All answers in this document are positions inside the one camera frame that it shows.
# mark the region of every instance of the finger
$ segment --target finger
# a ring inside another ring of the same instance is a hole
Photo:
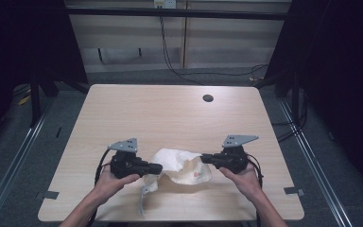
[[[140,176],[138,174],[131,174],[127,177],[120,179],[119,181],[121,181],[122,184],[128,184],[128,183],[133,183],[133,182],[137,181],[139,178],[140,178]]]
[[[219,169],[219,171],[227,178],[229,178],[230,180],[233,180],[234,179],[234,174],[228,169],[228,168],[225,168],[225,167],[221,167]]]

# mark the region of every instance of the aluminum rail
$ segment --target aluminum rail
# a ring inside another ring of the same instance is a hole
[[[96,8],[74,7],[48,8],[48,7],[13,7],[12,9],[23,13],[58,13],[73,15],[111,15],[111,16],[154,16],[154,17],[191,17],[191,18],[222,18],[283,21],[298,18],[282,12],[251,12],[251,11],[220,11],[197,9],[141,9],[141,8]]]
[[[285,100],[280,102],[281,108],[285,114],[285,118],[292,122],[293,118],[291,116],[291,109],[288,106]],[[338,226],[340,227],[353,227],[353,224],[350,222],[349,216],[347,215],[346,210],[344,209],[343,204],[338,198],[335,190],[330,185],[325,173],[323,172],[320,163],[315,156],[314,151],[311,149],[304,133],[302,130],[298,129],[294,123],[290,124],[290,128],[294,131],[295,138],[302,149],[302,154],[305,157],[312,173],[314,174],[315,179],[317,180],[318,186],[325,197],[329,208],[331,209],[335,219],[337,221]]]
[[[9,195],[10,189],[12,188],[17,176],[20,173],[20,170],[23,166],[23,163],[26,161],[26,157],[28,156],[32,145],[34,144],[35,139],[40,133],[41,128],[43,127],[43,123],[47,114],[49,113],[52,105],[54,103],[54,99],[51,98],[48,100],[46,107],[44,109],[43,114],[41,115],[40,120],[34,125],[34,127],[30,128],[28,134],[23,141],[23,144],[17,151],[16,156],[11,162],[9,169],[7,170],[4,178],[0,182],[0,210],[4,205],[6,198]]]

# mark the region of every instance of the electrical outlet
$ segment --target electrical outlet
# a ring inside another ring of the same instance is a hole
[[[164,0],[154,0],[154,8],[164,9]]]
[[[176,8],[176,0],[165,0],[164,7],[166,9],[175,9]]]

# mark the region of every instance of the cable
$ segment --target cable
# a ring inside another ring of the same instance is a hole
[[[98,167],[96,168],[94,185],[96,185],[96,183],[97,183],[97,182],[98,182],[98,180],[99,180],[99,177],[100,177],[100,175],[101,175],[101,171],[102,171],[102,167],[103,167],[103,166],[108,165],[108,164],[106,164],[106,165],[102,165],[102,163],[104,162],[105,157],[107,156],[107,154],[108,154],[108,152],[109,152],[109,151],[110,151],[110,149],[105,150],[104,154],[102,155],[101,161],[99,161],[99,165],[98,165]],[[95,217],[96,217],[96,212],[97,212],[97,211],[98,211],[98,210],[96,209],[96,210],[94,211],[94,213],[91,215],[91,218],[90,218],[90,220],[88,221],[87,227],[91,227],[91,226],[93,225],[93,223],[94,223],[94,221],[95,221]]]
[[[286,139],[290,138],[292,135],[298,133],[299,131],[301,131],[306,123],[306,119],[307,119],[307,112],[308,112],[308,97],[306,95],[306,93],[303,94],[304,98],[303,98],[303,104],[302,104],[302,116],[301,116],[301,125],[298,126],[297,129],[287,132],[285,134],[282,134],[280,136],[278,136],[278,142],[282,143],[284,142]]]
[[[262,172],[261,172],[261,166],[259,165],[258,160],[254,156],[252,156],[250,154],[249,154],[249,156],[251,158],[253,158],[255,160],[255,162],[256,162],[256,164],[255,164],[252,160],[249,159],[249,163],[251,163],[254,166],[254,168],[256,169],[258,183],[259,183],[259,186],[262,188],[262,185],[263,185],[263,180],[262,179],[264,178],[264,176],[262,175]],[[257,222],[256,226],[261,227],[261,218],[259,216],[258,211],[256,211],[256,222]]]
[[[160,22],[161,22],[161,32],[162,32],[164,62],[166,64],[167,68],[172,73],[174,73],[176,76],[178,76],[180,79],[184,79],[184,80],[187,80],[187,81],[190,81],[190,82],[194,82],[194,83],[199,84],[199,85],[205,85],[205,84],[203,84],[201,82],[198,82],[196,80],[184,78],[183,76],[191,76],[191,75],[220,75],[220,76],[240,77],[240,76],[246,76],[246,75],[249,75],[249,74],[252,74],[253,75],[254,72],[260,70],[263,67],[267,67],[268,66],[268,64],[258,64],[258,65],[254,65],[249,72],[240,73],[240,74],[228,74],[228,73],[216,73],[216,72],[208,72],[208,73],[180,73],[180,72],[177,72],[173,68],[173,65],[171,63],[171,60],[170,60],[170,57],[169,57],[169,54],[168,54],[168,51],[167,51],[166,38],[165,38],[165,35],[164,35],[164,18],[163,17],[160,17]],[[255,78],[252,79],[251,86],[253,85],[254,82],[255,82]]]
[[[24,91],[26,91],[28,89],[29,83],[22,86],[21,88],[16,89],[15,91],[13,91],[13,96],[18,96],[19,94],[23,93]]]

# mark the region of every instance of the gray metal bracket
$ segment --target gray metal bracket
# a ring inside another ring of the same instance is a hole
[[[125,141],[119,141],[117,143],[108,145],[108,149],[137,153],[137,138],[131,138]]]
[[[234,148],[247,144],[253,140],[258,139],[257,135],[228,135],[223,141],[222,147],[224,148]]]

